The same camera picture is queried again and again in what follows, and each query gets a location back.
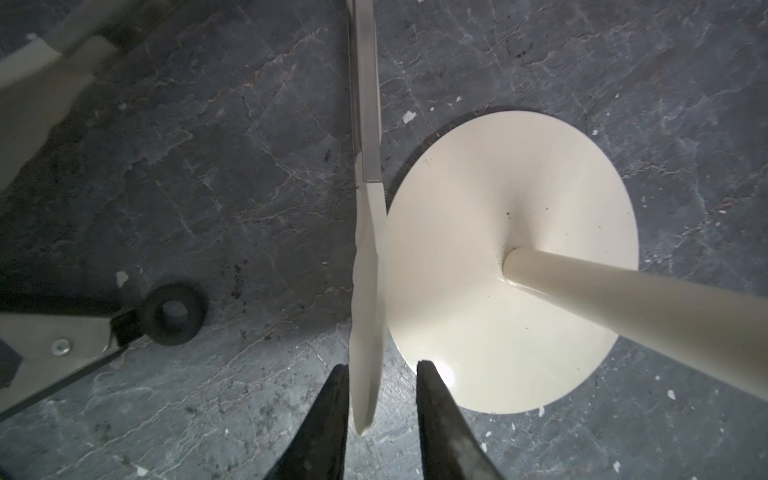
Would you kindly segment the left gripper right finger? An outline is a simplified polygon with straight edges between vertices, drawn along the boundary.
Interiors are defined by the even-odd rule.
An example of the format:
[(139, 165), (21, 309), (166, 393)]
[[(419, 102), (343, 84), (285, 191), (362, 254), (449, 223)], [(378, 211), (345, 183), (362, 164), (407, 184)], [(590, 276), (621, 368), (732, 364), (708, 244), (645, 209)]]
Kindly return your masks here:
[(425, 479), (498, 479), (435, 364), (417, 364), (416, 405)]

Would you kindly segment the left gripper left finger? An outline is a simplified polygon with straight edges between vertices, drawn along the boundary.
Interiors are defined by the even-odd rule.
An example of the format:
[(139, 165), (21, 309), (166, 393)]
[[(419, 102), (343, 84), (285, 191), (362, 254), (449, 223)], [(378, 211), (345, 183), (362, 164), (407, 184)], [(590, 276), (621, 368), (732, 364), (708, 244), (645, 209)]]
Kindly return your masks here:
[(265, 479), (342, 479), (348, 434), (349, 368), (329, 374), (293, 440)]

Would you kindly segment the cream utensil stand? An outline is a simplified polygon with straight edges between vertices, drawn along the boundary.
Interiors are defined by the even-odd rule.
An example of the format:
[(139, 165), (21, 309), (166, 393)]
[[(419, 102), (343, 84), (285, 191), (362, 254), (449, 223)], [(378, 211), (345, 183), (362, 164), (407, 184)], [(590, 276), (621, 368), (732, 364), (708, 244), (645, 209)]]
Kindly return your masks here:
[(388, 220), (391, 335), (408, 364), (434, 362), (461, 407), (546, 406), (619, 337), (767, 394), (766, 299), (641, 272), (622, 179), (562, 120), (501, 111), (454, 128)]

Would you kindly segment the black steel tongs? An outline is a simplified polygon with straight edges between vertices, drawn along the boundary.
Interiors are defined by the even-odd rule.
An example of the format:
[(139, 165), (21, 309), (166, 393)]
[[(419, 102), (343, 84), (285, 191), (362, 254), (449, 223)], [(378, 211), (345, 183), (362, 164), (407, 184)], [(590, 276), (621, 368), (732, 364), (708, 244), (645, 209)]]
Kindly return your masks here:
[(88, 298), (12, 294), (1, 299), (1, 419), (6, 420), (119, 356), (146, 336), (192, 340), (208, 310), (196, 286), (173, 282), (137, 306)]

